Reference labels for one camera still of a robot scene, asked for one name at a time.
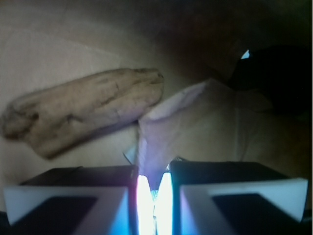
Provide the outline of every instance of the bark texture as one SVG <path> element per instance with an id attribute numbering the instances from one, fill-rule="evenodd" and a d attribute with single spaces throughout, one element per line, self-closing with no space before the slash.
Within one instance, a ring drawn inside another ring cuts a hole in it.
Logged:
<path id="1" fill-rule="evenodd" d="M 137 120 L 162 91 L 156 69 L 101 72 L 13 100 L 0 118 L 1 134 L 50 158 L 99 130 Z"/>

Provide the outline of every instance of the wooden stick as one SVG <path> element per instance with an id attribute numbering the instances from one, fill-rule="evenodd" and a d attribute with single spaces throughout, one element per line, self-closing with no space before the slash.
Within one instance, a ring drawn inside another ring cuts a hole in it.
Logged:
<path id="1" fill-rule="evenodd" d="M 156 69 L 101 72 L 15 99 L 0 118 L 1 134 L 50 158 L 103 128 L 137 120 L 162 91 Z"/>

